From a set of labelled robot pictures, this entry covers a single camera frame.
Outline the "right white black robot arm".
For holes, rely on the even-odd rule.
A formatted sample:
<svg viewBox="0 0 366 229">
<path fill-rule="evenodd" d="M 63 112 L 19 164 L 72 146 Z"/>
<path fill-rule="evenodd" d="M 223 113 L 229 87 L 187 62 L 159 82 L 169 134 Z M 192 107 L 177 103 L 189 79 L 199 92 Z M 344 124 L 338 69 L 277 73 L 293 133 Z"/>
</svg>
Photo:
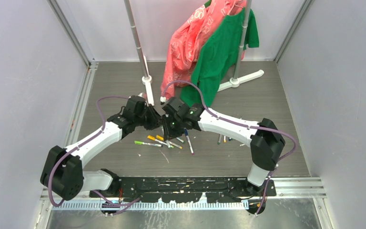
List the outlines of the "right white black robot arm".
<svg viewBox="0 0 366 229">
<path fill-rule="evenodd" d="M 202 104 L 188 106 L 176 97 L 161 97 L 160 101 L 165 111 L 165 137 L 179 137 L 185 129 L 195 129 L 224 135 L 249 147 L 253 164 L 246 178 L 245 189 L 251 196 L 263 191 L 265 178 L 275 169 L 285 146 L 282 133 L 273 121 L 267 118 L 261 122 L 242 120 L 204 108 Z"/>
</svg>

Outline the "blue capped marker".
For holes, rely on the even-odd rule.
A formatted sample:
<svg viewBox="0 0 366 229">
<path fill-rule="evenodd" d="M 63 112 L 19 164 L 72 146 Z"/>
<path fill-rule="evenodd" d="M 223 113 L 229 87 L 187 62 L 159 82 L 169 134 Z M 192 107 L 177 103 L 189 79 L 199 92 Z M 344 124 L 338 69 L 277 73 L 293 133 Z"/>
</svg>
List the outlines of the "blue capped marker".
<svg viewBox="0 0 366 229">
<path fill-rule="evenodd" d="M 189 138 L 189 135 L 188 135 L 188 131 L 187 129 L 185 128 L 184 129 L 184 134 L 185 134 L 185 137 L 186 137 L 186 140 L 187 140 L 187 143 L 188 143 L 188 146 L 189 146 L 189 149 L 190 149 L 190 152 L 192 155 L 194 155 L 194 150 L 193 150 L 193 146 L 192 146 L 192 143 L 190 141 L 190 138 Z"/>
</svg>

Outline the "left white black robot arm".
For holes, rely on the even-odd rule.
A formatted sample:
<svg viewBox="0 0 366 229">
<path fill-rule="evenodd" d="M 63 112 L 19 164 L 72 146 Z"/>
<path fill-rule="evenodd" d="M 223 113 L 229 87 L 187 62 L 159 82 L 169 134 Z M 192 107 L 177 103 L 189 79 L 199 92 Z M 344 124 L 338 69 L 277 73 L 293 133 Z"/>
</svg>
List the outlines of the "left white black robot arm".
<svg viewBox="0 0 366 229">
<path fill-rule="evenodd" d="M 48 156 L 40 177 L 47 187 L 53 206 L 76 197 L 80 192 L 90 191 L 94 196 L 114 197 L 120 193 L 119 177 L 107 170 L 84 171 L 84 167 L 101 151 L 119 142 L 136 127 L 153 130 L 160 126 L 161 116 L 154 106 L 143 97 L 133 95 L 120 112 L 102 119 L 101 127 L 84 139 L 65 148 L 54 146 Z M 62 202 L 55 202 L 54 194 Z"/>
</svg>

